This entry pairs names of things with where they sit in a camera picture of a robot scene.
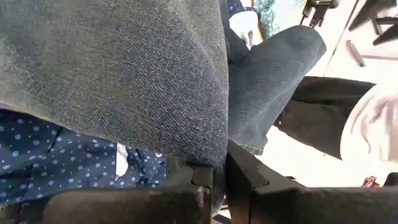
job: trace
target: white dot pattern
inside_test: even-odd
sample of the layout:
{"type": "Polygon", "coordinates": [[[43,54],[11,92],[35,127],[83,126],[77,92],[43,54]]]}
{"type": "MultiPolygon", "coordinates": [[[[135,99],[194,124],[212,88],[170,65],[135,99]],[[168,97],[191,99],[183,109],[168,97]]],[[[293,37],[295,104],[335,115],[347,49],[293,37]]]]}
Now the white dot pattern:
{"type": "Polygon", "coordinates": [[[165,157],[134,147],[126,148],[127,172],[117,176],[116,145],[26,114],[0,110],[0,203],[77,188],[156,187],[164,182],[165,157]]]}
{"type": "Polygon", "coordinates": [[[229,17],[244,11],[255,11],[252,7],[243,7],[240,0],[227,0],[227,2],[229,7],[229,17]]]}
{"type": "Polygon", "coordinates": [[[261,28],[266,39],[289,27],[297,25],[307,0],[254,0],[260,14],[261,28]]]}

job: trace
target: dark jeans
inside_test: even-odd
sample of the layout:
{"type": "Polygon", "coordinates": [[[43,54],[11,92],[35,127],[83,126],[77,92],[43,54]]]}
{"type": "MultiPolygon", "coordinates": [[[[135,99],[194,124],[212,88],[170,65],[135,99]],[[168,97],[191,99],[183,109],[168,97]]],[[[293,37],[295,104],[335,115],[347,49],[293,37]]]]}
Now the dark jeans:
{"type": "Polygon", "coordinates": [[[275,125],[301,143],[337,159],[349,114],[373,83],[341,78],[305,77],[275,125]]]}
{"type": "Polygon", "coordinates": [[[250,51],[231,33],[228,136],[261,155],[268,130],[326,47],[315,30],[304,26],[282,31],[250,51]]]}

